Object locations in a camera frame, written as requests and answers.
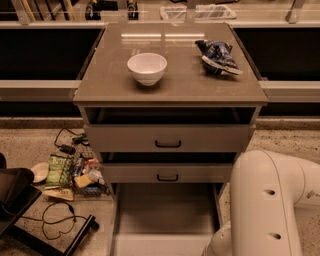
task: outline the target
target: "drawer handle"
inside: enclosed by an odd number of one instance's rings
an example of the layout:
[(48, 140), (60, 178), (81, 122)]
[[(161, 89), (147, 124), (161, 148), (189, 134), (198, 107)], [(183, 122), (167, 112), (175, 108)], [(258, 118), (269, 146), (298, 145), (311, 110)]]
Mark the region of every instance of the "drawer handle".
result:
[(181, 140), (178, 141), (178, 144), (160, 143), (158, 140), (156, 140), (154, 144), (158, 148), (179, 148), (181, 147)]
[(173, 178), (173, 179), (160, 178), (160, 175), (159, 175), (159, 174), (157, 174), (157, 180), (158, 180), (158, 181), (164, 181), (164, 182), (176, 182), (176, 181), (178, 181), (178, 179), (179, 179), (179, 175), (178, 175), (178, 174), (176, 174), (175, 178)]

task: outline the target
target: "floor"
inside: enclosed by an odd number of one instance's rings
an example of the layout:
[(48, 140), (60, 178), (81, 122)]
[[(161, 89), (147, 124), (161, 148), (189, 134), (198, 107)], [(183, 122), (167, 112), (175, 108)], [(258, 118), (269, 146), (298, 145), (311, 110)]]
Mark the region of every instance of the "floor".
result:
[[(56, 120), (56, 119), (3, 119), (0, 122), (0, 152), (8, 162), (8, 167), (31, 168), (35, 164), (48, 161), (51, 153), (57, 153), (54, 146), (55, 138), (61, 128), (69, 128), (76, 133), (82, 132), (82, 121)], [(68, 143), (70, 134), (63, 132), (59, 142)], [(288, 154), (314, 161), (320, 164), (320, 120), (319, 119), (259, 119), (257, 130), (248, 146), (248, 150), (265, 149), (278, 153)], [(53, 202), (46, 196), (40, 199), (25, 214), (40, 218), (43, 210)], [(105, 256), (108, 251), (107, 241), (109, 239), (110, 220), (112, 218), (113, 202), (110, 196), (83, 197), (76, 195), (75, 200), (70, 202), (75, 208), (76, 214), (96, 217), (100, 225), (98, 232), (91, 232), (80, 245), (75, 255)], [(230, 219), (229, 187), (227, 186), (220, 199), (224, 222)], [(56, 209), (49, 212), (49, 217), (60, 219), (62, 216), (69, 216), (67, 208), (58, 205)], [(20, 220), (20, 227), (32, 232), (35, 236), (45, 240), (40, 231), (40, 224), (30, 220)], [(61, 227), (48, 227), (47, 233), (56, 236), (57, 230), (68, 229), (70, 223)], [(59, 250), (64, 251), (72, 240), (75, 232), (81, 226), (81, 220), (71, 234), (63, 235), (62, 239), (49, 241)], [(320, 211), (308, 219), (299, 219), (298, 227), (301, 237), (301, 244), (305, 256), (320, 255)], [(9, 237), (0, 240), (1, 255), (35, 255), (34, 252), (25, 246), (13, 241)]]

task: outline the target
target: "ceramic bowl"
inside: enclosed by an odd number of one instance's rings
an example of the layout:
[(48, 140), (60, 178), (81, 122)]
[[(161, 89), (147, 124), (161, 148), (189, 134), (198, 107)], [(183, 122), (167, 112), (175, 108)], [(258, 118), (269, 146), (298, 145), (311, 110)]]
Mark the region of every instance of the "ceramic bowl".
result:
[(136, 81), (150, 86), (162, 78), (167, 60), (156, 53), (141, 53), (131, 57), (127, 65)]

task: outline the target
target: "beige cabinet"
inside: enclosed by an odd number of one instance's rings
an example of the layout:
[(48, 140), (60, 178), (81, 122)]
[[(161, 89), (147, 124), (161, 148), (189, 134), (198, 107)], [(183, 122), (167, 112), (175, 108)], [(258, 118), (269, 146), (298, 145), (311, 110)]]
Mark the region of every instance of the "beige cabinet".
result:
[[(159, 37), (151, 40), (151, 33)], [(244, 74), (207, 75), (194, 44), (199, 35), (231, 43)], [(139, 85), (127, 69), (140, 52), (168, 61), (152, 87)], [(110, 254), (201, 255), (219, 227), (219, 193), (267, 104), (232, 29), (222, 23), (108, 25), (74, 103), (114, 193)]]

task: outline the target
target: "wire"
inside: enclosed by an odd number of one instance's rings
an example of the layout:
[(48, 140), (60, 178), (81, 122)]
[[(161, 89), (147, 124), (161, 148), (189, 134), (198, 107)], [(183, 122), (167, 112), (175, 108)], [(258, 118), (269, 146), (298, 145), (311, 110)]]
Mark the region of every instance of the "wire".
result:
[(58, 144), (57, 144), (57, 141), (58, 141), (58, 138), (60, 137), (60, 134), (61, 134), (63, 131), (67, 131), (67, 132), (69, 132), (69, 133), (71, 133), (71, 134), (73, 134), (73, 135), (75, 135), (75, 136), (81, 136), (81, 134), (77, 134), (77, 133), (69, 130), (68, 128), (62, 128), (62, 129), (59, 131), (59, 133), (57, 134), (56, 139), (55, 139), (55, 141), (54, 141), (54, 145), (55, 145), (56, 147), (58, 147), (58, 148), (62, 146), (62, 145), (58, 145)]
[[(54, 221), (54, 222), (46, 221), (46, 220), (45, 220), (46, 212), (47, 212), (52, 206), (54, 206), (54, 205), (56, 205), (56, 204), (65, 204), (65, 205), (67, 205), (68, 208), (69, 208), (69, 211), (72, 213), (72, 216), (65, 217), (65, 218), (63, 218), (63, 219), (60, 219), (60, 220), (57, 220), (57, 221)], [(7, 213), (8, 215), (13, 216), (13, 217), (18, 217), (16, 214), (8, 211), (8, 209), (6, 209), (6, 207), (5, 207), (4, 204), (1, 204), (1, 208), (2, 208), (2, 209), (5, 211), (5, 213)], [(75, 225), (75, 223), (76, 223), (76, 221), (77, 221), (77, 220), (76, 220), (77, 218), (81, 218), (81, 219), (87, 220), (87, 218), (85, 218), (84, 216), (75, 215), (74, 208), (73, 208), (70, 204), (68, 204), (68, 203), (66, 203), (66, 202), (55, 202), (55, 203), (52, 203), (52, 204), (48, 205), (48, 206), (45, 208), (45, 210), (43, 211), (42, 216), (41, 216), (41, 219), (36, 219), (36, 218), (28, 217), (28, 216), (21, 216), (20, 218), (28, 219), (28, 220), (32, 220), (32, 221), (42, 222), (41, 230), (42, 230), (42, 233), (43, 233), (43, 235), (46, 237), (47, 240), (56, 240), (56, 239), (60, 238), (61, 235), (65, 235), (65, 234), (70, 233), (71, 230), (74, 228), (74, 225)], [(67, 221), (67, 220), (69, 220), (69, 219), (73, 219), (73, 223), (72, 223), (71, 228), (70, 228), (68, 231), (65, 231), (65, 232), (64, 232), (64, 231), (59, 230), (59, 231), (58, 231), (59, 235), (56, 236), (56, 237), (49, 237), (49, 236), (47, 235), (47, 232), (45, 231), (45, 226), (46, 226), (46, 225), (55, 225), (55, 224), (58, 224), (58, 223)]]

